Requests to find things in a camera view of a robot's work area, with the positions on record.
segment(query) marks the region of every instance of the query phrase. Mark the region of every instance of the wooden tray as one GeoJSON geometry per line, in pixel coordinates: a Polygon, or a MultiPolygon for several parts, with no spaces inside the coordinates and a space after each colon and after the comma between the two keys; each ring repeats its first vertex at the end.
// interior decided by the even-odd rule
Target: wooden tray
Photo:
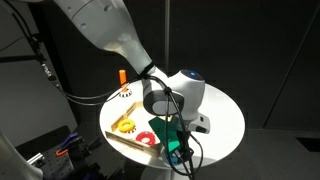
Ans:
{"type": "Polygon", "coordinates": [[[161,150],[161,143],[157,136],[154,134],[156,143],[154,145],[148,145],[135,140],[135,137],[144,131],[152,132],[152,128],[150,127],[148,121],[152,119],[153,115],[146,112],[143,108],[142,102],[135,102],[132,106],[121,115],[114,123],[111,125],[111,132],[105,131],[106,136],[115,141],[126,144],[127,146],[143,151],[151,156],[158,157],[161,150]],[[135,122],[136,130],[132,133],[121,133],[118,130],[118,125],[121,121],[125,119],[131,119],[135,122]]]}

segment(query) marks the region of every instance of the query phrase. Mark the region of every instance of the floor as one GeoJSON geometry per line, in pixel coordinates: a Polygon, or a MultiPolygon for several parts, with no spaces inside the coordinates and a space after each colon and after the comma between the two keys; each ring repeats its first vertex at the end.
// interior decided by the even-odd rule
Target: floor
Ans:
{"type": "MultiPolygon", "coordinates": [[[[95,122],[83,122],[77,129],[88,141],[101,136],[95,122]]],[[[203,167],[201,180],[319,180],[320,152],[310,152],[296,137],[320,138],[320,132],[247,129],[239,147],[224,160],[203,167]]],[[[87,162],[98,162],[110,175],[124,168],[127,179],[138,180],[145,166],[130,161],[104,141],[87,162]]]]}

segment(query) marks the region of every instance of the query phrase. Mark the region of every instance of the dark wall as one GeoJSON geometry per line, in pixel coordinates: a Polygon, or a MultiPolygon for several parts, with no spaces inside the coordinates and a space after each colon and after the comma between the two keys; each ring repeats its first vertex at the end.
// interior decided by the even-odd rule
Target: dark wall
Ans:
{"type": "MultiPolygon", "coordinates": [[[[164,1],[126,1],[138,35],[164,67],[164,1]]],[[[248,127],[263,126],[318,1],[171,1],[169,74],[193,69],[239,105],[248,127]]],[[[91,45],[53,3],[42,6],[75,94],[94,95],[118,84],[126,60],[91,45]]],[[[312,32],[272,113],[268,128],[320,130],[320,74],[312,32]]],[[[97,120],[99,107],[79,107],[97,120]]]]}
{"type": "MultiPolygon", "coordinates": [[[[37,33],[27,4],[12,4],[25,18],[31,33],[37,33]]],[[[0,5],[0,49],[20,37],[23,33],[19,26],[0,5]]],[[[55,72],[46,48],[42,46],[41,52],[47,66],[55,72]]],[[[68,102],[47,80],[40,64],[35,59],[17,62],[12,58],[26,55],[33,55],[33,51],[25,38],[0,50],[0,131],[14,146],[61,126],[74,130],[77,125],[68,102]]]]}

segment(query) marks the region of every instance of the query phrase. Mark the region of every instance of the yellow object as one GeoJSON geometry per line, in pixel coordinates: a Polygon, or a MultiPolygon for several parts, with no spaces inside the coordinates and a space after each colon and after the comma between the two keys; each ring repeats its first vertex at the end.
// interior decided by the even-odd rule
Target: yellow object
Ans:
{"type": "MultiPolygon", "coordinates": [[[[127,75],[126,75],[126,70],[119,70],[119,77],[120,77],[120,85],[122,85],[123,83],[127,82],[127,75]]],[[[127,92],[128,89],[124,88],[122,90],[122,92],[127,92]]]]}
{"type": "Polygon", "coordinates": [[[125,119],[119,123],[118,129],[122,133],[130,132],[134,129],[134,121],[125,119]]]}

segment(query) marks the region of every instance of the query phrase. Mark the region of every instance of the red object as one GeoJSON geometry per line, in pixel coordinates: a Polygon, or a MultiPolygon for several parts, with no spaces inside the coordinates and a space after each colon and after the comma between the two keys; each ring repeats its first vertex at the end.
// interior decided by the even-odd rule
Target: red object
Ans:
{"type": "Polygon", "coordinates": [[[144,131],[138,134],[138,136],[136,137],[136,140],[148,145],[154,145],[156,143],[156,138],[154,136],[153,133],[149,132],[149,131],[144,131]],[[142,139],[147,138],[149,139],[148,142],[142,142],[142,139]]]}

